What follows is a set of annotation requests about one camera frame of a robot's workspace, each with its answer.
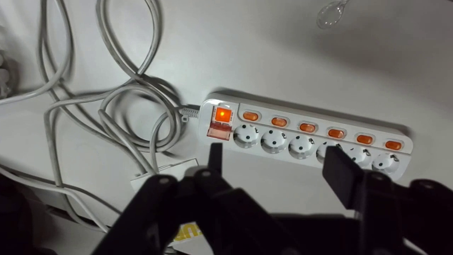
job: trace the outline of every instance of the white wire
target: white wire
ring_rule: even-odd
[[[102,92],[91,96],[77,96],[65,100],[60,100],[54,103],[44,116],[45,123],[45,134],[48,140],[48,149],[50,149],[50,157],[51,157],[51,166],[54,171],[54,178],[57,185],[62,185],[62,177],[61,177],[61,168],[58,163],[58,153],[57,153],[57,144],[54,137],[54,123],[53,123],[53,112],[57,109],[64,109],[71,119],[74,119],[77,123],[79,123],[87,130],[95,133],[99,137],[108,139],[115,146],[120,146],[122,149],[128,149],[132,157],[136,160],[136,163],[140,166],[142,173],[159,173],[157,171],[157,160],[156,153],[159,151],[167,151],[171,149],[181,137],[183,133],[183,123],[181,123],[181,115],[180,115],[180,103],[176,100],[176,93],[166,88],[166,85],[162,83],[160,79],[146,76],[145,72],[152,64],[153,58],[156,56],[160,38],[162,38],[162,15],[159,10],[159,4],[156,0],[145,0],[149,10],[152,11],[153,18],[153,39],[152,45],[147,51],[146,58],[143,59],[143,64],[136,68],[133,62],[128,58],[128,55],[122,51],[119,44],[113,39],[112,31],[106,21],[106,4],[105,0],[98,0],[98,18],[99,18],[99,27],[103,35],[103,41],[111,51],[112,56],[116,59],[116,62],[130,75],[130,79],[125,82],[123,85],[109,90]],[[47,51],[48,59],[51,61],[51,52],[48,48],[44,48]],[[143,140],[140,137],[136,137],[126,130],[123,130],[119,124],[113,122],[113,119],[108,115],[108,106],[109,103],[118,98],[122,96],[126,92],[132,93],[142,93],[146,98],[157,102],[162,105],[166,110],[163,113],[156,124],[152,129],[152,137],[150,140]],[[94,129],[92,126],[84,123],[81,119],[78,119],[75,115],[72,115],[67,106],[68,105],[78,105],[87,103],[87,102],[95,102],[102,100],[102,105],[99,107],[99,122],[94,120],[92,124],[102,129]],[[163,122],[169,119],[170,120],[170,132],[164,139],[159,139],[159,130],[163,124]],[[146,161],[142,151],[150,151],[150,161]],[[68,212],[74,212],[70,201],[67,201],[70,208]],[[79,217],[74,212],[71,215],[75,221],[79,221]]]
[[[45,68],[45,58],[50,64],[50,68],[53,72],[57,72],[57,68],[55,68],[55,59],[53,56],[53,51],[51,51],[51,47],[50,47],[50,39],[48,39],[48,30],[47,30],[47,21],[48,21],[48,15],[47,15],[47,0],[41,0],[41,18],[40,18],[40,37],[38,37],[38,66],[40,66],[40,71],[41,71],[41,75],[44,78],[45,82],[50,81],[48,78],[48,73],[47,73],[47,68]],[[70,44],[71,44],[71,61],[72,61],[72,55],[74,55],[74,38],[72,38],[72,30],[71,30],[71,21],[70,21],[70,17],[68,17],[68,11],[67,11],[67,7],[65,4],[61,1],[61,14],[64,15],[64,21],[68,24],[70,27]],[[62,88],[64,86],[64,76],[61,78],[61,81],[58,82],[58,85]],[[58,95],[54,92],[54,88],[50,89],[50,95],[58,100]],[[71,116],[71,117],[75,117],[72,115],[72,112],[70,112],[68,109],[65,109],[65,112]],[[54,174],[54,183],[57,187],[64,187],[64,181],[61,178],[61,174]],[[84,219],[81,219],[78,217],[78,214],[75,212],[75,209],[72,208],[72,204],[71,204],[71,200],[68,195],[62,195],[64,198],[64,204],[65,204],[65,208],[67,208],[67,212],[70,214],[70,217],[81,224],[82,226],[88,226],[88,228],[92,228],[92,225],[87,224]]]
[[[44,85],[38,86],[34,90],[30,92],[24,92],[20,95],[14,95],[10,98],[4,98],[0,100],[0,105],[6,105],[6,103],[14,103],[14,102],[20,102],[20,100],[26,100],[34,96],[38,96],[47,90],[50,90],[51,88],[54,88],[55,85],[58,85],[58,81],[61,79],[61,76],[64,75],[64,72],[67,71],[67,68],[70,66],[71,62],[71,52],[72,52],[72,44],[71,44],[71,32],[70,32],[70,22],[67,21],[67,17],[64,14],[64,3],[62,0],[54,0],[55,4],[58,5],[62,18],[64,18],[64,25],[65,25],[65,35],[67,35],[67,51],[64,55],[64,64],[57,69],[55,75],[50,78],[48,82],[45,82]]]
[[[84,204],[84,201],[72,191],[70,190],[65,190],[65,188],[60,188],[60,187],[54,187],[54,185],[47,185],[47,184],[38,184],[36,181],[30,181],[30,180],[26,180],[26,178],[21,178],[19,175],[14,175],[11,174],[10,171],[4,170],[0,167],[0,174],[3,174],[4,177],[16,181],[16,183],[21,183],[24,185],[28,185],[28,187],[34,187],[34,188],[40,188],[40,190],[47,190],[47,191],[53,191],[53,192],[60,192],[60,194],[65,194],[68,197],[71,197],[74,201],[77,201],[81,208],[89,215],[89,218],[94,219],[94,222],[103,231],[103,232],[108,232],[109,228],[106,225],[103,225],[98,217]]]

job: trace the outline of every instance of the electrical outlet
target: electrical outlet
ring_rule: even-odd
[[[314,147],[313,137],[300,134],[289,143],[289,153],[296,158],[306,158],[313,154]]]
[[[251,147],[259,140],[258,129],[251,123],[244,123],[234,132],[234,139],[241,147]]]
[[[262,147],[275,154],[285,149],[286,146],[286,134],[282,130],[268,130],[261,139]]]
[[[324,141],[320,144],[320,147],[316,150],[316,157],[320,160],[320,161],[324,161],[324,157],[326,157],[326,151],[327,151],[327,147],[329,146],[337,146],[337,147],[341,147],[341,144],[338,141]]]
[[[394,153],[385,153],[380,154],[374,161],[372,161],[372,168],[382,171],[385,174],[394,173],[399,166],[399,158]]]
[[[371,161],[371,153],[367,147],[351,147],[346,151],[360,167],[367,167]]]
[[[402,177],[412,157],[411,137],[378,120],[326,112],[251,95],[211,93],[198,113],[201,149],[224,143],[225,150],[321,168],[326,149],[340,146],[363,168]]]

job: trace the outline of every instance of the power strip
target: power strip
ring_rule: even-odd
[[[198,130],[205,144],[317,168],[327,146],[340,146],[363,168],[401,178],[414,150],[411,137],[355,119],[217,92],[201,105]]]

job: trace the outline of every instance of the black object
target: black object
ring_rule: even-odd
[[[17,184],[0,174],[0,253],[54,255],[33,243],[33,217],[27,198]]]
[[[453,192],[436,181],[406,188],[329,147],[323,175],[360,217],[268,214],[221,177],[221,154],[212,144],[210,167],[180,183],[149,178],[94,253],[160,255],[180,224],[191,221],[217,255],[418,253],[405,238],[428,253],[453,253]]]

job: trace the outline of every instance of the white cable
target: white cable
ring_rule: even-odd
[[[173,147],[181,137],[181,132],[183,132],[181,115],[180,115],[180,110],[173,106],[173,102],[170,102],[163,95],[163,92],[160,89],[157,89],[156,86],[130,83],[128,86],[120,86],[118,89],[113,89],[102,100],[102,105],[101,105],[99,110],[108,112],[109,103],[115,98],[118,98],[118,96],[120,96],[123,93],[128,93],[128,92],[140,93],[140,95],[154,100],[156,103],[159,103],[159,105],[162,105],[164,107],[166,115],[169,116],[169,120],[170,120],[170,132],[164,139],[156,140],[156,147],[157,147],[157,151],[166,151],[170,147]],[[128,136],[136,146],[149,147],[149,140],[143,140],[143,139],[139,139],[139,137],[132,136],[132,134],[128,134]]]
[[[54,0],[60,8],[61,13],[64,13],[64,3],[62,0]],[[0,105],[6,105],[6,103],[14,103],[14,102],[20,102],[20,100],[26,100],[34,96],[38,96],[47,90],[50,90],[51,88],[54,88],[55,85],[58,85],[58,81],[61,79],[61,76],[64,75],[64,72],[67,71],[67,68],[70,66],[71,62],[71,51],[72,51],[72,45],[71,45],[71,34],[70,34],[70,22],[67,20],[67,17],[62,14],[64,18],[64,25],[65,25],[65,35],[67,35],[67,52],[64,55],[64,64],[57,69],[55,75],[50,78],[48,82],[45,82],[44,85],[38,86],[34,90],[26,92],[26,93],[20,93],[20,95],[14,95],[11,98],[4,98],[0,99]]]
[[[45,68],[45,59],[48,61],[50,64],[50,69],[51,72],[57,72],[57,68],[55,68],[55,59],[53,56],[53,51],[51,51],[51,47],[50,47],[50,39],[48,39],[48,30],[47,30],[47,0],[41,0],[41,18],[40,18],[40,37],[38,37],[38,66],[40,66],[40,71],[41,71],[41,75],[44,78],[44,82],[48,82],[50,81],[50,75],[47,73],[47,68]],[[64,21],[68,22],[68,27],[70,27],[70,44],[71,44],[71,61],[72,61],[72,55],[74,55],[74,38],[72,38],[72,30],[71,30],[71,22],[70,22],[70,17],[68,17],[68,11],[67,11],[67,7],[65,4],[62,3],[62,8],[60,10],[61,14],[64,15]],[[61,78],[61,81],[58,82],[60,88],[64,88],[64,78]],[[50,89],[50,95],[58,100],[58,95],[55,93],[54,88]],[[64,187],[64,181],[62,181],[62,177],[61,174],[54,174],[54,183],[57,187]],[[81,224],[82,226],[88,226],[88,228],[92,228],[92,225],[87,224],[82,218],[78,217],[78,214],[75,212],[75,209],[72,208],[72,204],[71,204],[71,200],[68,195],[62,195],[64,198],[64,205],[65,205],[65,209],[67,212],[70,214],[70,217]]]
[[[118,41],[115,39],[115,35],[111,30],[109,21],[108,21],[108,3],[106,0],[98,0],[96,4],[96,14],[98,14],[98,22],[102,34],[102,39],[105,41],[105,45],[108,47],[111,55],[118,62],[118,65],[132,78],[142,79],[142,75],[146,72],[146,69],[150,66],[152,61],[156,56],[156,52],[159,49],[160,38],[162,38],[162,14],[159,8],[159,3],[156,0],[145,0],[147,8],[152,13],[153,18],[153,39],[150,44],[150,48],[147,51],[146,58],[143,59],[143,64],[140,68],[137,68],[130,58],[123,52]]]
[[[149,150],[150,150],[150,166],[154,168],[154,171],[159,173],[159,164],[157,164],[157,158],[156,158],[156,153],[157,153],[157,136],[159,136],[159,130],[162,127],[162,124],[164,123],[164,120],[169,116],[166,113],[160,115],[160,117],[156,120],[154,126],[152,127],[152,136],[150,136],[150,143],[149,143]]]
[[[30,180],[26,180],[26,178],[21,178],[19,175],[14,175],[11,174],[10,171],[4,170],[0,167],[0,174],[3,174],[4,177],[16,181],[16,183],[21,183],[24,185],[28,185],[28,187],[34,187],[34,188],[38,188],[38,190],[47,190],[47,191],[53,191],[53,192],[60,192],[60,194],[65,194],[68,197],[71,197],[74,201],[77,201],[81,208],[87,212],[87,215],[89,215],[91,219],[94,219],[94,222],[103,231],[103,232],[108,232],[109,228],[106,225],[103,225],[98,217],[84,204],[84,201],[72,191],[70,190],[65,190],[65,188],[60,188],[60,187],[54,187],[54,185],[47,185],[47,184],[38,184],[36,181],[30,181]]]
[[[157,174],[156,168],[153,168],[146,158],[143,157],[143,154],[139,151],[139,149],[128,139],[126,132],[118,126],[113,119],[109,117],[109,115],[106,115],[103,110],[99,110],[99,117],[102,120],[102,123],[105,124],[105,129],[112,133],[113,136],[116,136],[128,149],[129,151],[133,154],[133,157],[139,161],[139,164],[142,166],[143,171],[142,173],[154,173]]]

